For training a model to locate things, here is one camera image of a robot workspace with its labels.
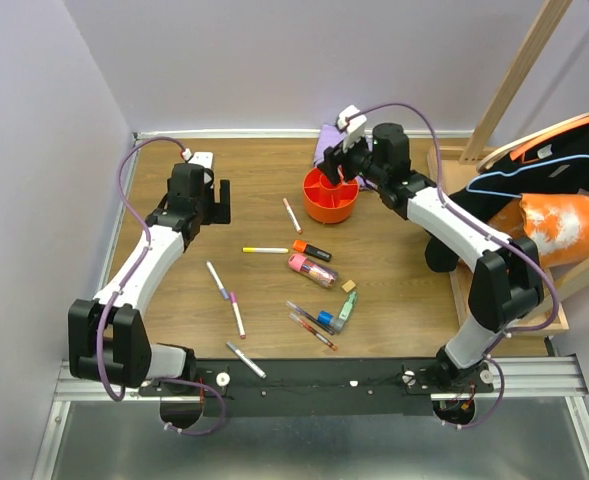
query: screw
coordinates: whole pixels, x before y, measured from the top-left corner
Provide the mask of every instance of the screw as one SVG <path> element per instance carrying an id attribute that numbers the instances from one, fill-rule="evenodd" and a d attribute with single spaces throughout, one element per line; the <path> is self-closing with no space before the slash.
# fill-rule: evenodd
<path id="1" fill-rule="evenodd" d="M 416 379 L 414 378 L 414 372 L 411 370 L 406 370 L 405 373 L 403 373 L 403 383 L 405 383 L 408 386 L 412 386 L 416 383 Z"/>
<path id="2" fill-rule="evenodd" d="M 481 372 L 481 382 L 487 384 L 487 385 L 491 385 L 492 382 L 494 381 L 494 375 L 492 375 L 492 372 L 490 372 L 489 370 L 483 370 Z"/>

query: metal floor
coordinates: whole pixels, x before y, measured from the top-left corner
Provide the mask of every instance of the metal floor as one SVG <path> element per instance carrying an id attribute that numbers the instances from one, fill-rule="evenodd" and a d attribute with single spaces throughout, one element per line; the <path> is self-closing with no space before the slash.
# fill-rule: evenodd
<path id="1" fill-rule="evenodd" d="M 480 400 L 480 412 L 493 401 Z M 507 398 L 486 424 L 460 432 L 436 417 L 236 418 L 201 438 L 163 431 L 156 402 L 73 402 L 53 478 L 581 480 L 589 473 L 558 397 Z"/>

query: orange container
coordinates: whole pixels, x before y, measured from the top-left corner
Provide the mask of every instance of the orange container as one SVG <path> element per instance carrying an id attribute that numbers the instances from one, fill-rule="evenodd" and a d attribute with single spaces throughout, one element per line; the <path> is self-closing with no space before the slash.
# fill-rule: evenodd
<path id="1" fill-rule="evenodd" d="M 339 223 L 352 214 L 358 183 L 350 180 L 334 186 L 318 168 L 303 181 L 303 203 L 310 217 L 321 223 Z"/>

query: wooden surface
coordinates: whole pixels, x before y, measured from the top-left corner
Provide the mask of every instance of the wooden surface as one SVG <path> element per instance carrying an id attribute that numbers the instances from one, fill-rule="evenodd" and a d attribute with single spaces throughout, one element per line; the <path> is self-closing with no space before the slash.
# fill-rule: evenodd
<path id="1" fill-rule="evenodd" d="M 460 163 L 477 162 L 483 155 L 481 150 L 487 145 L 498 122 L 505 114 L 514 95 L 527 77 L 545 44 L 554 33 L 572 0 L 545 0 L 536 20 L 530 27 L 512 64 L 507 69 L 501 85 L 498 87 L 490 106 L 460 156 Z"/>
<path id="2" fill-rule="evenodd" d="M 486 147 L 483 149 L 483 154 L 487 155 L 491 148 Z M 436 155 L 434 154 L 434 148 L 430 148 L 427 152 L 427 165 L 430 176 L 436 179 Z M 443 190 L 445 193 L 456 192 L 464 188 L 470 180 L 476 177 L 478 174 L 473 164 L 460 164 L 454 159 L 458 158 L 461 153 L 461 147 L 451 146 L 441 148 L 441 158 L 443 158 Z M 456 267 L 456 269 L 449 274 L 450 283 L 452 284 L 452 294 L 454 296 L 454 304 L 456 305 L 456 314 L 458 315 L 458 321 L 462 325 L 470 314 L 468 308 L 467 298 L 470 294 L 472 287 L 472 272 L 467 265 L 462 262 Z M 526 316 L 520 326 L 531 326 L 540 325 L 543 323 L 549 314 L 552 304 L 549 296 L 543 299 L 543 302 L 532 312 Z M 556 335 L 569 330 L 567 323 L 567 317 L 563 305 L 559 307 L 559 312 L 556 319 L 547 328 L 534 332 L 522 333 L 520 335 Z"/>
<path id="3" fill-rule="evenodd" d="M 232 185 L 232 224 L 204 226 L 188 251 L 170 269 L 145 315 L 152 342 L 194 348 L 198 357 L 228 357 L 225 342 L 235 342 L 252 357 L 432 356 L 458 330 L 449 278 L 427 268 L 427 234 L 385 208 L 375 193 L 361 193 L 352 216 L 323 226 L 302 207 L 302 181 L 310 170 L 315 139 L 189 140 L 193 151 L 213 151 L 217 178 Z M 427 173 L 427 140 L 412 140 L 414 168 Z M 144 149 L 130 198 L 144 215 L 165 193 L 172 165 L 179 161 L 172 144 Z M 298 216 L 297 235 L 283 207 L 286 196 Z M 112 274 L 140 236 L 126 214 Z M 244 254 L 243 246 L 290 247 L 301 238 L 331 252 L 339 284 L 353 280 L 359 300 L 347 328 L 332 337 L 332 352 L 288 319 L 287 300 L 316 315 L 338 314 L 347 295 L 326 290 L 294 273 L 287 255 Z M 210 260 L 230 291 L 238 296 L 247 339 L 240 340 L 233 312 L 210 277 Z M 540 338 L 507 340 L 498 355 L 545 355 Z"/>

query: small bottle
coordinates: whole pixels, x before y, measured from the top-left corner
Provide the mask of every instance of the small bottle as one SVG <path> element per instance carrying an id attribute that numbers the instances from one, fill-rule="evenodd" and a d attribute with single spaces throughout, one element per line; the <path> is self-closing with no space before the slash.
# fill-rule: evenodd
<path id="1" fill-rule="evenodd" d="M 299 272 L 303 275 L 307 275 L 319 285 L 325 288 L 332 288 L 338 280 L 338 273 L 321 266 L 318 263 L 310 260 L 305 255 L 295 253 L 288 261 L 290 268 L 295 272 Z"/>

